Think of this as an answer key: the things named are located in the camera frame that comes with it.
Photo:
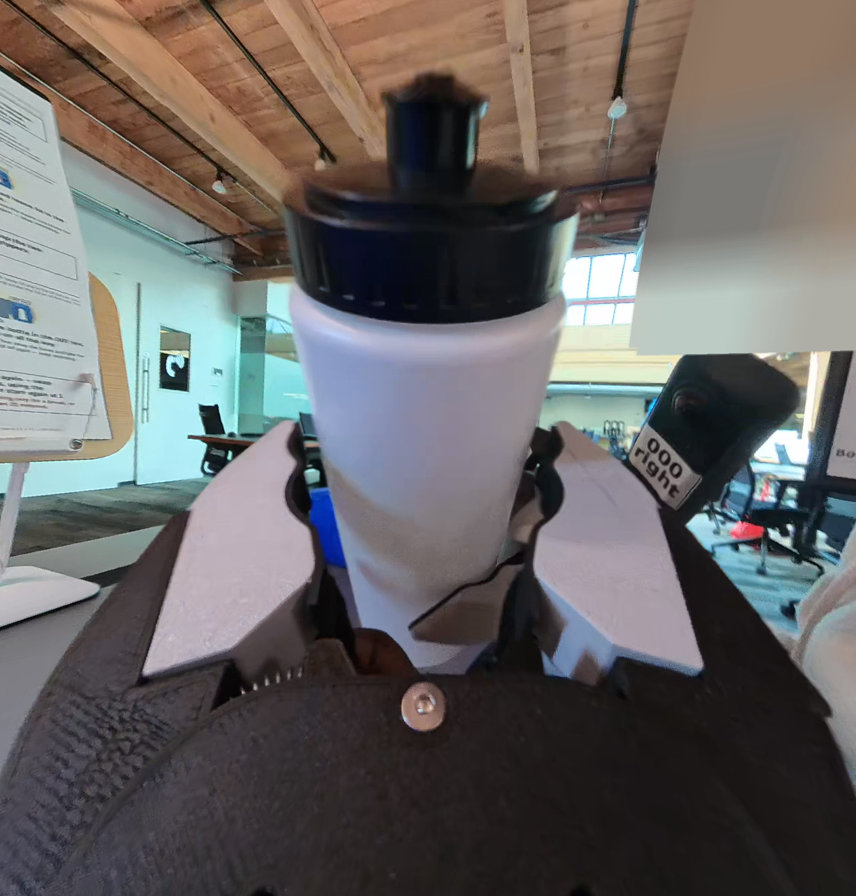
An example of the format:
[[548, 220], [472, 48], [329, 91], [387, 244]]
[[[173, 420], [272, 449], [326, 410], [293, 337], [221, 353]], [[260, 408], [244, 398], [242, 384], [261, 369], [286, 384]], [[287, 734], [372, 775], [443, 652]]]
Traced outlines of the blue plastic bin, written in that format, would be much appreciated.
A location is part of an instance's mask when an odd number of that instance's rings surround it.
[[344, 549], [328, 487], [310, 489], [310, 522], [319, 535], [326, 564], [345, 569]]

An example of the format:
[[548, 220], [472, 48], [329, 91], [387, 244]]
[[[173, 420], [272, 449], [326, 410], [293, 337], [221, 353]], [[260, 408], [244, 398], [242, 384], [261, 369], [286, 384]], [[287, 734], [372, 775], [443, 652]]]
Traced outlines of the white plastic bottle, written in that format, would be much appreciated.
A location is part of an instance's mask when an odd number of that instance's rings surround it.
[[480, 646], [417, 642], [409, 625], [498, 563], [566, 301], [435, 325], [293, 286], [289, 312], [359, 620], [417, 669], [463, 673]]

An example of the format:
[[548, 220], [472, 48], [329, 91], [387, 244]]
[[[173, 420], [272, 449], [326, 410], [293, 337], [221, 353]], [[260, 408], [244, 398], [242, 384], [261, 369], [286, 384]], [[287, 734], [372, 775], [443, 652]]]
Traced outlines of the black bottle lid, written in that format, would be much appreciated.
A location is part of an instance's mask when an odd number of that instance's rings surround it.
[[560, 292], [578, 231], [563, 191], [478, 162], [488, 101], [450, 73], [383, 96], [387, 158], [301, 175], [285, 193], [297, 285], [388, 322], [522, 315]]

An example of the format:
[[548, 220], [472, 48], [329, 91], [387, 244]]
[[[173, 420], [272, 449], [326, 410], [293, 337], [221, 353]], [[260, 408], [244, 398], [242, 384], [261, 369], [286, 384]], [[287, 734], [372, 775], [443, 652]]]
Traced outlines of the printed instruction board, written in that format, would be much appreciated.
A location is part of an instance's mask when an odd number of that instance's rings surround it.
[[0, 67], [0, 462], [105, 458], [132, 419], [119, 314], [88, 270], [53, 105]]

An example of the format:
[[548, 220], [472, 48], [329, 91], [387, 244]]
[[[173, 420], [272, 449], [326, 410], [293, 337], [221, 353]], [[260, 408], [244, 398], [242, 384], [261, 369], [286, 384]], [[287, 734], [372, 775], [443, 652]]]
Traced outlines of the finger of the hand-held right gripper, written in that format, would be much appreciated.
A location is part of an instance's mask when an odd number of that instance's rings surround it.
[[420, 643], [472, 646], [517, 639], [528, 624], [543, 652], [553, 655], [566, 618], [539, 584], [532, 560], [516, 553], [421, 613], [408, 631]]
[[543, 522], [541, 493], [535, 483], [520, 483], [508, 521], [506, 554], [517, 554], [529, 545], [536, 527]]

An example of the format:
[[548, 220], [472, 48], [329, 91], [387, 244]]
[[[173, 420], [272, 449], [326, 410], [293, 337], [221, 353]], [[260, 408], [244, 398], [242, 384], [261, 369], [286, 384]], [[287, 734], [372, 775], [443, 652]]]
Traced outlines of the person's right forearm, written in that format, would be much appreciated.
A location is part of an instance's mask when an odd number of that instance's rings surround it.
[[856, 784], [856, 523], [838, 565], [802, 601], [793, 658], [828, 703], [831, 731]]

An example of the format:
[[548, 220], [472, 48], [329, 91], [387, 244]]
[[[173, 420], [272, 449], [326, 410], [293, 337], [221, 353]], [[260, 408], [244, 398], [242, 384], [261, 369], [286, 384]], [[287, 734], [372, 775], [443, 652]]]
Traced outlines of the person's left hand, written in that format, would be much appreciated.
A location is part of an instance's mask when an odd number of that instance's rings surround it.
[[417, 668], [404, 649], [388, 633], [371, 628], [354, 630], [353, 663], [364, 676], [415, 678]]

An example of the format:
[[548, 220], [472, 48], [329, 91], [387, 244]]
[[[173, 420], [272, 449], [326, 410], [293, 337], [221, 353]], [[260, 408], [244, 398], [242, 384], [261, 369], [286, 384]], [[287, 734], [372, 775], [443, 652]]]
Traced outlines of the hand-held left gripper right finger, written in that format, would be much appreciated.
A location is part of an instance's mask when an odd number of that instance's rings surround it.
[[501, 641], [501, 668], [595, 685], [627, 659], [695, 677], [703, 657], [657, 500], [624, 465], [568, 424], [534, 431], [521, 483], [543, 522], [525, 553], [566, 618], [553, 655], [530, 624]]

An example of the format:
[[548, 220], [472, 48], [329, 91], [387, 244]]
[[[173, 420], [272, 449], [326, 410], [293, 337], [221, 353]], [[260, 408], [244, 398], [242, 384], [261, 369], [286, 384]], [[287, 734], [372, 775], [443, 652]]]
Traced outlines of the black logo sign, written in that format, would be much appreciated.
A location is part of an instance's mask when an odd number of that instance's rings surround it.
[[189, 391], [191, 336], [184, 330], [160, 326], [158, 387], [171, 392]]

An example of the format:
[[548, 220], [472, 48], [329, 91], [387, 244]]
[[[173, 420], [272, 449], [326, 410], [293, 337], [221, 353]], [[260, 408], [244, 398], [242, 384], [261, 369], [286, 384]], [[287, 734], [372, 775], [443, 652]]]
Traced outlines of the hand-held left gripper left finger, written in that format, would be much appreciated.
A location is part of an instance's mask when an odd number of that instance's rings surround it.
[[283, 422], [194, 501], [143, 678], [226, 661], [255, 690], [301, 676], [323, 640], [352, 665], [355, 632], [310, 521], [305, 461], [299, 426]]

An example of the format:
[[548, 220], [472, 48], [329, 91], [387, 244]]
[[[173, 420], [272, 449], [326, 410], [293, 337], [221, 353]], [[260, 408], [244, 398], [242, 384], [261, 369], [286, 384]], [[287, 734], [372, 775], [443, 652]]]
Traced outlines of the black office chair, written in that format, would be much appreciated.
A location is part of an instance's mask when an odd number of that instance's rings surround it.
[[[198, 414], [206, 435], [225, 435], [218, 405], [198, 405]], [[232, 459], [230, 448], [223, 444], [205, 442], [205, 453], [200, 465], [203, 476], [216, 476]]]
[[756, 573], [768, 575], [768, 559], [771, 555], [788, 556], [797, 566], [809, 566], [816, 570], [818, 576], [825, 573], [825, 567], [810, 552], [805, 552], [793, 544], [782, 545], [772, 537], [775, 532], [788, 539], [803, 533], [807, 525], [807, 513], [797, 506], [786, 502], [786, 495], [791, 487], [798, 487], [796, 480], [773, 477], [775, 483], [766, 490], [765, 476], [755, 471], [751, 461], [746, 462], [734, 478], [727, 484], [717, 504], [709, 504], [712, 521], [730, 521], [736, 525], [745, 525], [756, 530], [757, 534], [740, 535], [735, 538], [713, 542], [709, 553], [716, 555], [719, 550], [731, 549], [738, 552], [743, 546], [755, 547], [758, 550]]

